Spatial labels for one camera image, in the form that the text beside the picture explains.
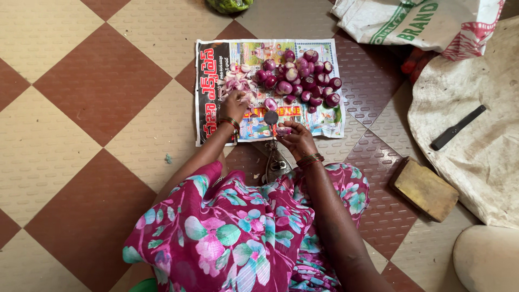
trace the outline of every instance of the sack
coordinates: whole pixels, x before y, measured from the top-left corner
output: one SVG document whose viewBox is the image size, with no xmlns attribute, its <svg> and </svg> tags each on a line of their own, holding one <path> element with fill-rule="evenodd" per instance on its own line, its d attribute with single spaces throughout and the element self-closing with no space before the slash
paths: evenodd
<svg viewBox="0 0 519 292">
<path fill-rule="evenodd" d="M 222 14 L 243 11 L 252 5 L 253 0 L 207 0 L 209 5 Z"/>
<path fill-rule="evenodd" d="M 411 44 L 456 61 L 482 56 L 504 0 L 337 0 L 337 24 L 357 42 Z"/>
</svg>

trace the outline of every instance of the checkered tile floor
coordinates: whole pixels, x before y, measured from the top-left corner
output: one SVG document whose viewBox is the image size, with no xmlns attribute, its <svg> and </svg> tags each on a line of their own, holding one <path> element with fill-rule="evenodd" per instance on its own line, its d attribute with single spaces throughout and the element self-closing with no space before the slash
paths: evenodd
<svg viewBox="0 0 519 292">
<path fill-rule="evenodd" d="M 427 163 L 407 126 L 412 87 L 400 60 L 352 41 L 331 8 L 328 0 L 258 0 L 230 17 L 203 0 L 3 0 L 2 291 L 124 291 L 121 245 L 195 151 L 198 38 L 334 38 L 345 136 L 317 145 L 326 162 L 354 164 L 370 178 L 360 232 L 377 270 L 396 291 L 466 291 L 450 256 L 457 235 L 478 221 L 457 205 L 442 224 L 430 222 L 387 187 L 403 156 Z M 259 184 L 262 143 L 225 153 Z"/>
</svg>

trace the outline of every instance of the green plastic bag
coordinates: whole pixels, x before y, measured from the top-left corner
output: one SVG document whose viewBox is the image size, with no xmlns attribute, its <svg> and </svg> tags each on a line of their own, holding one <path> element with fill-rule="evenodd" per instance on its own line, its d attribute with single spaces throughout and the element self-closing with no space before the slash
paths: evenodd
<svg viewBox="0 0 519 292">
<path fill-rule="evenodd" d="M 252 5 L 253 0 L 207 0 L 218 12 L 230 14 L 243 11 Z"/>
</svg>

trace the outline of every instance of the floral print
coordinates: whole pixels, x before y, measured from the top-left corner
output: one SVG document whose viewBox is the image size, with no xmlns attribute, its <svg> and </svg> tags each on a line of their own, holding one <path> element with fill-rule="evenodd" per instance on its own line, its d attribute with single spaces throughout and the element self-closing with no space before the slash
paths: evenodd
<svg viewBox="0 0 519 292">
<path fill-rule="evenodd" d="M 127 263 L 153 267 L 159 291 L 337 291 L 316 234 L 300 169 L 262 187 L 232 171 L 216 186 L 219 162 L 201 167 L 148 210 L 125 242 Z M 369 184 L 348 164 L 326 166 L 357 224 Z"/>
</svg>

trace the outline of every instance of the black knife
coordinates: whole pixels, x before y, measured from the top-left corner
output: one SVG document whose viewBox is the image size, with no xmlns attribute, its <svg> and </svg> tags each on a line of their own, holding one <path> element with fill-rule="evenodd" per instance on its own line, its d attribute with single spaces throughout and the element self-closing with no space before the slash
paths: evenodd
<svg viewBox="0 0 519 292">
<path fill-rule="evenodd" d="M 438 138 L 436 138 L 431 143 L 431 148 L 438 151 L 440 150 L 445 144 L 447 144 L 458 132 L 461 131 L 461 129 L 465 128 L 471 121 L 473 121 L 477 116 L 479 116 L 482 112 L 486 110 L 486 107 L 484 105 L 480 105 L 472 111 L 468 116 L 464 117 L 458 124 L 456 124 L 453 127 L 447 128 L 445 132 L 443 132 Z"/>
</svg>

